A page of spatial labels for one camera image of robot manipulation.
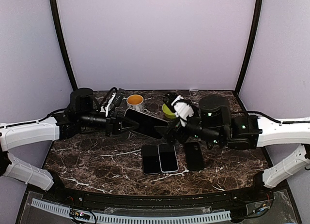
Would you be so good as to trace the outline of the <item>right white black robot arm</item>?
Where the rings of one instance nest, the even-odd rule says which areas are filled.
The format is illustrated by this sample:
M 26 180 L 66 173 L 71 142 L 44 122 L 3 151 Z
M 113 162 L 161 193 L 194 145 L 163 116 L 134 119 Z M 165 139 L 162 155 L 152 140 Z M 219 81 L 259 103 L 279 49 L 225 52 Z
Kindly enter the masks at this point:
M 164 104 L 176 115 L 169 126 L 155 126 L 169 143 L 185 143 L 189 137 L 201 139 L 207 146 L 216 144 L 234 150 L 263 148 L 271 145 L 297 144 L 298 147 L 280 163 L 258 172 L 247 197 L 257 202 L 266 189 L 279 183 L 310 163 L 310 119 L 274 119 L 258 111 L 231 112 L 222 96 L 202 97 L 198 105 L 175 93 L 167 93 Z

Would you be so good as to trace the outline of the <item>white-edged smartphone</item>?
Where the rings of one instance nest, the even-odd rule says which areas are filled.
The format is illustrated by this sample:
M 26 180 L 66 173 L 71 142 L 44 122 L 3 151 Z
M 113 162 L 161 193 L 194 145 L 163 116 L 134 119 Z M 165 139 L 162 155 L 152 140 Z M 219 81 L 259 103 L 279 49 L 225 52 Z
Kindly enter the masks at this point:
M 139 124 L 139 126 L 133 130 L 134 132 L 154 139 L 162 138 L 162 135 L 155 129 L 156 126 L 168 127 L 168 122 L 165 120 L 133 109 L 127 109 L 124 116 Z

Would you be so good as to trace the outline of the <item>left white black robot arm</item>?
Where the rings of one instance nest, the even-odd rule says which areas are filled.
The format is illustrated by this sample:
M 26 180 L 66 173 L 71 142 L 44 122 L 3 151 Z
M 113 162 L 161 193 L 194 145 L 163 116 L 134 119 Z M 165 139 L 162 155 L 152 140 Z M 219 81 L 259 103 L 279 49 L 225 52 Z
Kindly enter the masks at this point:
M 115 93 L 105 109 L 90 88 L 79 88 L 70 94 L 70 103 L 42 119 L 0 125 L 0 174 L 49 192 L 58 203 L 68 199 L 68 191 L 57 173 L 37 168 L 9 152 L 27 144 L 69 139 L 84 127 L 103 130 L 106 136 L 122 134 L 138 128 L 139 124 L 118 112 L 124 97 L 123 89 Z

